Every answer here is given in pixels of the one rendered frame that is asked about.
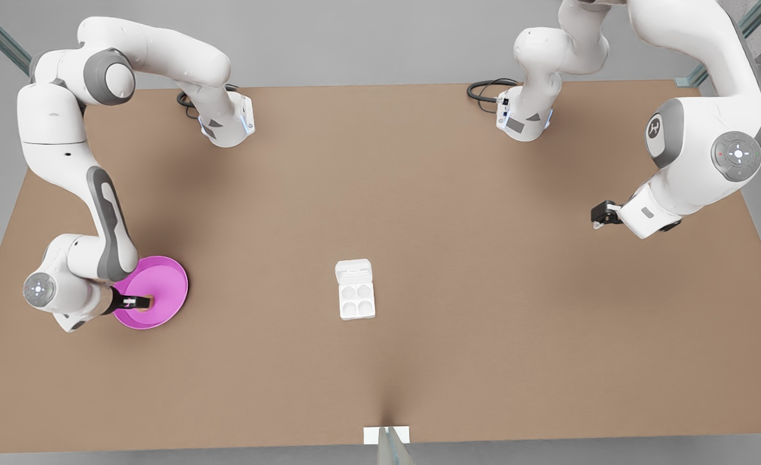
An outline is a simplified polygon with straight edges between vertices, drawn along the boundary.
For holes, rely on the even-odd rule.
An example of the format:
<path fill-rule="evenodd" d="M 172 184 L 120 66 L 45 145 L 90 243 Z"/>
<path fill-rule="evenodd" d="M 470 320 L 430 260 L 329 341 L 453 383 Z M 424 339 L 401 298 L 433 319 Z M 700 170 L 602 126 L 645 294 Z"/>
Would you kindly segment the white egg box tray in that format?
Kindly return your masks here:
<path fill-rule="evenodd" d="M 339 284 L 338 298 L 342 320 L 374 318 L 376 305 L 372 282 Z"/>

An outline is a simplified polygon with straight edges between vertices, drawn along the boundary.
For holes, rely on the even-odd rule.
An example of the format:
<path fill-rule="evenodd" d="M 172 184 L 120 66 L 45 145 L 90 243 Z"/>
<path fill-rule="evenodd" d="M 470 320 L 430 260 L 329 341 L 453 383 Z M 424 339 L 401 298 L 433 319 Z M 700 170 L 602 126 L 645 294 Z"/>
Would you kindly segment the pink round plate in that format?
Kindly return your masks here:
<path fill-rule="evenodd" d="M 112 314 L 130 329 L 153 329 L 171 320 L 183 307 L 188 294 L 188 277 L 179 262 L 165 256 L 138 261 L 136 270 L 115 283 L 123 295 L 150 295 L 150 309 L 115 309 Z"/>

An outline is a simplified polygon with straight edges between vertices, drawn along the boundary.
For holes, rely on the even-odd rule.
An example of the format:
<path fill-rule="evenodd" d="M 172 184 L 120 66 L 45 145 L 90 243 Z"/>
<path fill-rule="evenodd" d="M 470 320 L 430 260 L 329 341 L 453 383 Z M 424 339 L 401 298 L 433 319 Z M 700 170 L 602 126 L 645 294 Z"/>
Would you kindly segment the white egg box lid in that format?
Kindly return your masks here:
<path fill-rule="evenodd" d="M 339 261 L 335 265 L 335 276 L 339 285 L 372 282 L 372 265 L 368 259 Z"/>

